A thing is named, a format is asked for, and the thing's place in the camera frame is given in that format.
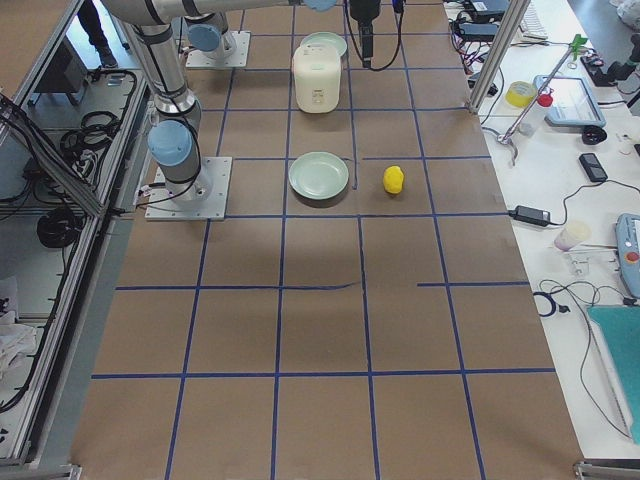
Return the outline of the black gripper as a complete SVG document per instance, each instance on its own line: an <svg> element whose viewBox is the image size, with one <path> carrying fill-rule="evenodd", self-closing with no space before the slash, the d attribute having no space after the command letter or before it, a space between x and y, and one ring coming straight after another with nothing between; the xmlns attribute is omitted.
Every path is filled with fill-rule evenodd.
<svg viewBox="0 0 640 480"><path fill-rule="evenodd" d="M358 22L359 40L361 45L362 65L371 67L374 52L374 30L372 22L380 15L380 0L350 0L350 17Z"/></svg>

